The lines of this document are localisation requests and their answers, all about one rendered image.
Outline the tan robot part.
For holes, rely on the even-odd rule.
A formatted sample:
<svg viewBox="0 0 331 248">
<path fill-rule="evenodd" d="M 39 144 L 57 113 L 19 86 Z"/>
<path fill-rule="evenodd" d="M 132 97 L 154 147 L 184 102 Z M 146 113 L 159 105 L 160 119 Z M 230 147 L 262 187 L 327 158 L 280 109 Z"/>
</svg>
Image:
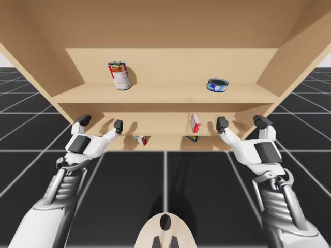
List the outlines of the tan robot part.
<svg viewBox="0 0 331 248">
<path fill-rule="evenodd" d="M 197 248 L 193 234 L 178 216 L 163 212 L 142 227 L 134 248 Z"/>
</svg>

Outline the blue flat can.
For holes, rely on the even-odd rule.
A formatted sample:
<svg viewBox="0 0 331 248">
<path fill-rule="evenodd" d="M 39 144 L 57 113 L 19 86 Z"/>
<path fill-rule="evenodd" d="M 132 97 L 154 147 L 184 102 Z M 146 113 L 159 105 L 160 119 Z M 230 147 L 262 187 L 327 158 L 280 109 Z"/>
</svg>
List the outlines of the blue flat can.
<svg viewBox="0 0 331 248">
<path fill-rule="evenodd" d="M 212 92 L 225 92 L 229 82 L 225 79 L 211 78 L 208 80 L 207 89 Z"/>
</svg>

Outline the red and white can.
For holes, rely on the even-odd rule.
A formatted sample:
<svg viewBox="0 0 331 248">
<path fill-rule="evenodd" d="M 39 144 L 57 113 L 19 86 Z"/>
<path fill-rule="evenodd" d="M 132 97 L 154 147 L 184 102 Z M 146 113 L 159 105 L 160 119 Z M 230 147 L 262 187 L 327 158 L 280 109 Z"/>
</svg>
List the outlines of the red and white can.
<svg viewBox="0 0 331 248">
<path fill-rule="evenodd" d="M 128 71 L 124 61 L 109 62 L 108 67 L 117 90 L 128 90 L 131 88 Z"/>
</svg>

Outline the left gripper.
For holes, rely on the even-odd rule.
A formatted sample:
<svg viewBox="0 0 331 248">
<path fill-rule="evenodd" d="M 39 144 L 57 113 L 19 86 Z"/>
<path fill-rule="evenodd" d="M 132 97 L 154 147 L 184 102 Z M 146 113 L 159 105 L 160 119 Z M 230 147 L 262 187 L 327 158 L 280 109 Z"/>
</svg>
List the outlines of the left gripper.
<svg viewBox="0 0 331 248">
<path fill-rule="evenodd" d="M 118 138 L 123 131 L 123 121 L 117 119 L 112 130 L 102 137 L 85 135 L 85 127 L 90 123 L 91 115 L 79 117 L 71 127 L 73 135 L 65 146 L 65 158 L 97 158 L 102 155 L 107 146 Z"/>
</svg>

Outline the pale wooden shelf unit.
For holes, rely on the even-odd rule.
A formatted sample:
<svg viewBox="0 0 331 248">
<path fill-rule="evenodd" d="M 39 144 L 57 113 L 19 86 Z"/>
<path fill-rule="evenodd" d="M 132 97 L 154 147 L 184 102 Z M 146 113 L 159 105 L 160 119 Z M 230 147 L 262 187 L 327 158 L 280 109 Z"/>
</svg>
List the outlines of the pale wooden shelf unit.
<svg viewBox="0 0 331 248">
<path fill-rule="evenodd" d="M 227 150 L 219 116 L 246 138 L 330 52 L 331 0 L 0 0 L 0 53 L 69 122 L 91 115 L 88 134 L 121 119 L 110 150 Z"/>
</svg>

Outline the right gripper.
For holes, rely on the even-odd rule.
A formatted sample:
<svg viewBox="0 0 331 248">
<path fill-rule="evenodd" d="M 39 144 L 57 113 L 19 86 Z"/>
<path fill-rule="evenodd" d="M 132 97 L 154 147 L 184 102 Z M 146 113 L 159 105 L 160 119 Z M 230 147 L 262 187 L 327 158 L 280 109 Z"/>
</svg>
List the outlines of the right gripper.
<svg viewBox="0 0 331 248">
<path fill-rule="evenodd" d="M 276 130 L 273 123 L 262 115 L 255 115 L 253 121 L 259 130 L 259 139 L 241 141 L 229 128 L 224 116 L 217 118 L 216 130 L 222 140 L 232 147 L 237 161 L 255 174 L 282 174 L 282 157 L 275 145 Z"/>
</svg>

